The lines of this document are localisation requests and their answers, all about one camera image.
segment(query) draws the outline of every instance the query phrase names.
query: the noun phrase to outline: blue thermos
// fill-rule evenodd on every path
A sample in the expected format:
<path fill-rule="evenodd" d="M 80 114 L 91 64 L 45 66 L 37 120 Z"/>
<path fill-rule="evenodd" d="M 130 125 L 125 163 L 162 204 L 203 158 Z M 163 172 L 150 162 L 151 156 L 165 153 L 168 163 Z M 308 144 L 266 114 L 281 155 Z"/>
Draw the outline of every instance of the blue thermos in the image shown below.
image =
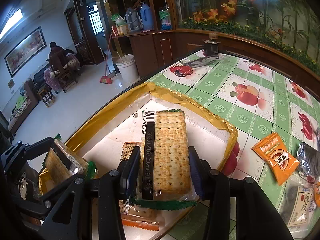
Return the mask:
<path fill-rule="evenodd" d="M 146 3 L 142 5 L 140 10 L 142 22 L 143 22 L 143 29 L 144 30 L 152 30 L 153 29 L 153 19 L 151 14 L 151 8 Z"/>

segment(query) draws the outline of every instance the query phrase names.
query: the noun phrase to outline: screw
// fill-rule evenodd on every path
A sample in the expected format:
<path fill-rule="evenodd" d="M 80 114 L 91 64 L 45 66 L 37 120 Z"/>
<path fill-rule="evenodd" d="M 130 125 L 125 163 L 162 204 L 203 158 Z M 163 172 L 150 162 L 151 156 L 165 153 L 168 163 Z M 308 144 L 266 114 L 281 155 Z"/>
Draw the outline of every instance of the screw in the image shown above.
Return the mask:
<path fill-rule="evenodd" d="M 51 202 L 50 202 L 49 200 L 46 200 L 46 201 L 44 202 L 44 206 L 45 206 L 46 208 L 51 208 Z"/>
<path fill-rule="evenodd" d="M 119 174 L 119 171 L 118 170 L 112 170 L 109 172 L 110 176 L 114 177 L 114 176 L 117 176 Z"/>
<path fill-rule="evenodd" d="M 213 176 L 217 176 L 219 175 L 219 171 L 218 170 L 210 170 L 210 174 L 213 175 Z"/>
<path fill-rule="evenodd" d="M 83 179 L 82 178 L 76 178 L 75 179 L 75 183 L 76 184 L 81 184 L 83 182 Z"/>
<path fill-rule="evenodd" d="M 245 180 L 245 182 L 247 182 L 249 184 L 252 184 L 254 182 L 254 179 L 251 177 L 246 177 L 244 180 Z"/>

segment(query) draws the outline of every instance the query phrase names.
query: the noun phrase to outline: shelf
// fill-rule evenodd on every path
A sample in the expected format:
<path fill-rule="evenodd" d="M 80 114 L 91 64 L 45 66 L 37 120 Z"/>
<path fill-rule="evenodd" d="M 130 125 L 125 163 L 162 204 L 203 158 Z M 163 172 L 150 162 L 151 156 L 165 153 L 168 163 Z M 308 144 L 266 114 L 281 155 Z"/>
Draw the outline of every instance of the shelf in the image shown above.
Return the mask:
<path fill-rule="evenodd" d="M 155 31 L 155 30 L 150 30 L 150 31 L 140 31 L 140 32 L 134 32 L 134 33 L 128 33 L 126 35 L 119 35 L 119 36 L 114 36 L 112 33 L 112 38 L 113 39 L 118 39 L 121 37 L 131 37 L 131 36 L 140 36 L 140 35 L 152 35 L 152 34 L 158 34 L 158 33 L 169 33 L 169 32 L 174 32 L 174 30 L 165 30 L 165 31 Z"/>

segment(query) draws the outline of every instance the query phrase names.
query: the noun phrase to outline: wooden stool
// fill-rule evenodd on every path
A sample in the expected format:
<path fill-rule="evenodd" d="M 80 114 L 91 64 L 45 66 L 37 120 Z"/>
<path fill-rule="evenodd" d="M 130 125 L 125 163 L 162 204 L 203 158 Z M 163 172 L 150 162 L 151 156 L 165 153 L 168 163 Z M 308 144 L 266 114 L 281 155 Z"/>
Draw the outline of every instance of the wooden stool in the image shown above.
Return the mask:
<path fill-rule="evenodd" d="M 38 96 L 44 102 L 44 104 L 49 107 L 54 103 L 54 95 L 51 93 L 48 85 L 43 85 L 39 91 Z"/>

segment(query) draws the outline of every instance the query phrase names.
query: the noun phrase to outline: wooden chair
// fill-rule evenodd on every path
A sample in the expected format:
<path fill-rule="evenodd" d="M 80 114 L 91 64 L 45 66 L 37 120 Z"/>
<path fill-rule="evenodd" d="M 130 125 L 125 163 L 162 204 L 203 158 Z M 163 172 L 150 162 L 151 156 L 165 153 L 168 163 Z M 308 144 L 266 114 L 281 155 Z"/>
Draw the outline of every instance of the wooden chair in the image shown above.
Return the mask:
<path fill-rule="evenodd" d="M 73 70 L 68 66 L 68 60 L 65 57 L 64 49 L 56 52 L 53 54 L 47 61 L 49 62 L 49 65 L 55 75 L 55 77 L 58 79 L 60 86 L 62 87 L 63 91 L 65 91 L 65 88 L 69 86 L 72 82 L 77 82 L 75 78 L 75 74 Z"/>

